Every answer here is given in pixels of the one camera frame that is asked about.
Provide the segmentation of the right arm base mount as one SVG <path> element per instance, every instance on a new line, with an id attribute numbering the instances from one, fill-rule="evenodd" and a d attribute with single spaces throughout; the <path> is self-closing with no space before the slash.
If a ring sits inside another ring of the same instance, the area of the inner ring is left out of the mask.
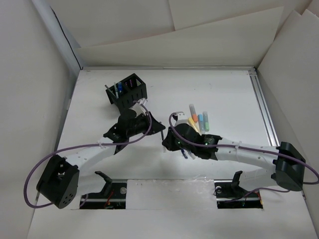
<path id="1" fill-rule="evenodd" d="M 259 191 L 245 196 L 248 191 L 239 186 L 243 171 L 237 171 L 233 179 L 214 180 L 214 192 L 218 209 L 263 209 Z"/>

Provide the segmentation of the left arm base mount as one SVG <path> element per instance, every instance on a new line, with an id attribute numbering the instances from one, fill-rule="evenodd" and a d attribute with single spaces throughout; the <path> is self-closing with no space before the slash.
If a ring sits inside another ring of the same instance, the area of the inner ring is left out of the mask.
<path id="1" fill-rule="evenodd" d="M 101 171 L 85 177 L 78 192 L 84 189 L 81 195 L 79 208 L 122 210 L 126 208 L 128 181 L 124 179 L 112 179 Z"/>

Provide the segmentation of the blue grip gel pen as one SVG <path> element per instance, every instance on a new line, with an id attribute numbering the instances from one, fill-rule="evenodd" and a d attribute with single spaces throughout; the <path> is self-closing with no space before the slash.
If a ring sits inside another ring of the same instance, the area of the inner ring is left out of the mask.
<path id="1" fill-rule="evenodd" d="M 181 151 L 183 157 L 184 157 L 185 159 L 188 159 L 188 156 L 187 156 L 185 150 L 184 150 L 184 149 L 181 149 L 180 151 Z"/>

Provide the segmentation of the thin green white pen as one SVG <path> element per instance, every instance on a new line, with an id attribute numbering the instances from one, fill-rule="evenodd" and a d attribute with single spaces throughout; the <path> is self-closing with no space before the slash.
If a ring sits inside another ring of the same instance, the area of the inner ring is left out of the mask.
<path id="1" fill-rule="evenodd" d="M 114 82 L 114 90 L 115 90 L 116 98 L 118 99 L 119 98 L 119 93 L 118 93 L 117 84 L 115 82 Z"/>

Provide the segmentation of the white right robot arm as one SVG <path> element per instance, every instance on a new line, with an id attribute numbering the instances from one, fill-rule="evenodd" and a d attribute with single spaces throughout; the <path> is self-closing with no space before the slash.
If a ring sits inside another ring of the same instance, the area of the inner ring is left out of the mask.
<path id="1" fill-rule="evenodd" d="M 301 191 L 305 160 L 289 143 L 261 147 L 228 140 L 213 134 L 199 134 L 186 123 L 169 127 L 162 145 L 169 151 L 185 149 L 201 159 L 233 161 L 256 166 L 253 171 L 235 172 L 231 192 L 236 196 L 264 187 L 280 186 Z"/>

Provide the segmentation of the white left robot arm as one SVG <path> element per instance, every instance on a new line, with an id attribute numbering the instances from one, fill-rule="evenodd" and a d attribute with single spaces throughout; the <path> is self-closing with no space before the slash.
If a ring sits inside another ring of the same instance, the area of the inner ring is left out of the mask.
<path id="1" fill-rule="evenodd" d="M 97 143 L 79 145 L 79 152 L 66 157 L 58 153 L 49 156 L 36 189 L 59 209 L 67 207 L 78 195 L 96 193 L 99 197 L 107 197 L 111 193 L 112 179 L 101 171 L 96 171 L 96 178 L 92 179 L 87 175 L 89 169 L 122 151 L 132 143 L 131 137 L 144 138 L 164 129 L 151 113 L 126 110 Z"/>

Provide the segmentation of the black marker pen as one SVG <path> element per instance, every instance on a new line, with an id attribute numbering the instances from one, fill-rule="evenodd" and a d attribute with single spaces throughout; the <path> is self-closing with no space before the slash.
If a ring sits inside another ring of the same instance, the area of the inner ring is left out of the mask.
<path id="1" fill-rule="evenodd" d="M 114 92 L 107 85 L 105 85 L 105 88 L 107 89 L 108 92 L 110 92 L 111 95 L 113 95 L 116 99 L 118 99 L 117 95 L 114 94 Z"/>

